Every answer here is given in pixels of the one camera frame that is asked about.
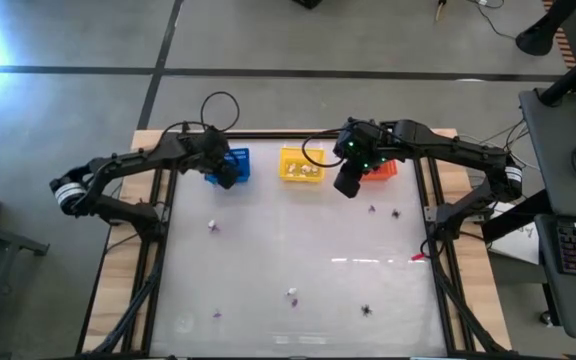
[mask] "plastic bin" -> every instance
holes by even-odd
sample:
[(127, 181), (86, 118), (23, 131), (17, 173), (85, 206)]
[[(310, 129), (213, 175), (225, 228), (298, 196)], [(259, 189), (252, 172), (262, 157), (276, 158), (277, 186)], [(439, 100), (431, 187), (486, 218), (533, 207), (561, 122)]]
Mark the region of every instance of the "plastic bin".
[(373, 170), (362, 176), (361, 180), (386, 181), (395, 175), (397, 175), (397, 164), (395, 163), (395, 160), (391, 160), (381, 165), (377, 170)]
[[(237, 166), (239, 176), (237, 177), (235, 183), (243, 183), (248, 181), (248, 178), (250, 177), (250, 151), (248, 148), (230, 149), (230, 152), (224, 156), (224, 159), (235, 165), (237, 163), (235, 162), (233, 155), (236, 156), (237, 160), (239, 161), (239, 166)], [(204, 179), (213, 184), (217, 183), (217, 177), (214, 175), (204, 175)]]
[[(306, 153), (318, 163), (325, 160), (323, 149), (308, 149)], [(283, 147), (279, 156), (279, 177), (286, 181), (321, 182), (324, 169), (306, 160), (300, 147)]]

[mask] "yellow bin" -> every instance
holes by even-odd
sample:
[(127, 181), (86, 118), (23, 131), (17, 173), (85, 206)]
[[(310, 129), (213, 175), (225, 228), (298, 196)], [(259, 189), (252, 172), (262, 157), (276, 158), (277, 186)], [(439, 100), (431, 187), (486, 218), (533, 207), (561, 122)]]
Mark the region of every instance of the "yellow bin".
[[(306, 153), (314, 161), (324, 163), (323, 149), (308, 149)], [(300, 147), (283, 147), (279, 157), (279, 177), (286, 181), (321, 182), (324, 169), (306, 160)]]

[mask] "black floor stripe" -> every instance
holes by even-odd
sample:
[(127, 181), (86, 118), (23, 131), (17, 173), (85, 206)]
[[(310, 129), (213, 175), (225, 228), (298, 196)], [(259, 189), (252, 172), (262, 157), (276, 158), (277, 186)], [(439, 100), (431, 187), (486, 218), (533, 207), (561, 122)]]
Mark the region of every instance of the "black floor stripe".
[(147, 67), (0, 65), (0, 73), (6, 74), (150, 75), (154, 72), (154, 68)]
[(150, 115), (152, 114), (152, 108), (155, 105), (155, 98), (157, 97), (157, 91), (159, 90), (159, 84), (161, 83), (161, 76), (164, 70), (164, 66), (166, 66), (168, 53), (170, 52), (170, 45), (172, 44), (172, 39), (175, 36), (177, 19), (179, 18), (181, 4), (183, 2), (183, 0), (175, 0), (175, 3), (172, 6), (170, 18), (168, 19), (168, 26), (166, 27), (166, 33), (164, 34), (164, 39), (161, 42), (161, 48), (159, 49), (159, 56), (157, 57), (155, 72), (152, 76), (152, 79), (150, 80), (148, 92), (146, 93), (146, 99), (144, 100), (144, 106), (141, 108), (141, 114), (139, 115), (137, 130), (145, 130), (148, 128)]
[(561, 75), (432, 73), (394, 71), (336, 70), (257, 70), (257, 69), (164, 69), (167, 76), (252, 77), (252, 78), (318, 78), (318, 79), (383, 79), (383, 80), (463, 80), (515, 82), (554, 82)]

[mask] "concrete floor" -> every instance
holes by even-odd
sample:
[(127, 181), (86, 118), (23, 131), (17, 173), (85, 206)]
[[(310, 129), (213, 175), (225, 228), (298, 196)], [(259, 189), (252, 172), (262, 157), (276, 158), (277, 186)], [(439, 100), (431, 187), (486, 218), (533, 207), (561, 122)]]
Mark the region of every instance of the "concrete floor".
[[(186, 0), (167, 67), (561, 74), (557, 49), (534, 58), (496, 36), (474, 5), (450, 1), (326, 0), (306, 11), (288, 0)], [(173, 0), (0, 1), (0, 64), (154, 67)], [(543, 14), (540, 0), (507, 0), (491, 19), (516, 35)], [(127, 151), (151, 76), (0, 74), (0, 226), (51, 243), (26, 254), (0, 303), (0, 352), (15, 359), (75, 351), (108, 227), (63, 215), (48, 182), (92, 157)], [(517, 93), (547, 83), (164, 77), (148, 128), (197, 120), (203, 98), (227, 90), (242, 129), (330, 128), (348, 116), (411, 118), (486, 137), (520, 119)], [(231, 105), (211, 102), (223, 125)], [(514, 149), (535, 163), (529, 139)], [(527, 170), (526, 194), (542, 188)], [(541, 289), (504, 284), (515, 350), (576, 353), (576, 340), (536, 323)]]

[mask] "blue bin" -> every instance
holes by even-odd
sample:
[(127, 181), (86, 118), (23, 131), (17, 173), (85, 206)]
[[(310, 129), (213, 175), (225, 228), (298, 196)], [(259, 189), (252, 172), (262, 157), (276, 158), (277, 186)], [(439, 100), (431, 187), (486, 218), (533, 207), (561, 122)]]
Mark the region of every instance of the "blue bin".
[[(235, 165), (236, 162), (233, 155), (236, 156), (239, 161), (239, 166), (237, 166), (239, 176), (237, 177), (236, 182), (242, 183), (248, 181), (248, 178), (250, 177), (250, 151), (248, 148), (230, 149), (230, 152), (224, 156), (224, 159)], [(217, 178), (214, 175), (204, 175), (204, 179), (213, 184), (217, 183)]]

